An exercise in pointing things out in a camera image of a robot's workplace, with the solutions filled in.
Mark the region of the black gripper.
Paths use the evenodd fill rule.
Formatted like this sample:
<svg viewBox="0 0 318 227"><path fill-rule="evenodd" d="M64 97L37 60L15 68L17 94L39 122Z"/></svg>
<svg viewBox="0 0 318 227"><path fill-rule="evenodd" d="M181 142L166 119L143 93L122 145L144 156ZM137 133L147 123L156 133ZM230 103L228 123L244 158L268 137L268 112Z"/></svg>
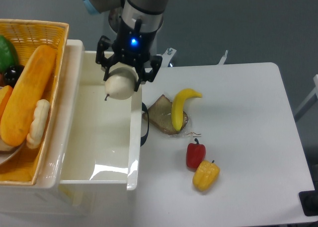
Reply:
<svg viewBox="0 0 318 227"><path fill-rule="evenodd" d="M111 40L102 35L97 43L95 62L101 65L104 71L103 80L109 78L109 70L115 65L114 54L110 58L105 57L105 51L112 47L115 54L120 57L120 62L135 68L138 79L135 83L134 91L138 91L142 83L153 82L162 64L162 56L151 55L156 31L144 32L142 26L145 25L142 19L137 19L130 27L121 20L117 37L112 44ZM144 63L150 62L151 69L146 71Z"/></svg>

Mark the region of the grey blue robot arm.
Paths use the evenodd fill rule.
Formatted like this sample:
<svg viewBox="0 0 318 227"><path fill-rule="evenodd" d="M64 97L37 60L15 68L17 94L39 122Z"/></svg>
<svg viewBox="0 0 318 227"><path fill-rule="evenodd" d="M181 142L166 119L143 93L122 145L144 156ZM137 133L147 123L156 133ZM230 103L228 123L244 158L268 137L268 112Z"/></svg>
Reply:
<svg viewBox="0 0 318 227"><path fill-rule="evenodd" d="M147 81L154 81L162 64L162 57L151 54L157 31L163 23L163 13L168 0L82 0L90 14L121 8L121 18L114 41L101 36L95 61L101 65L104 80L110 68L123 63L134 67L138 79L135 90Z"/></svg>

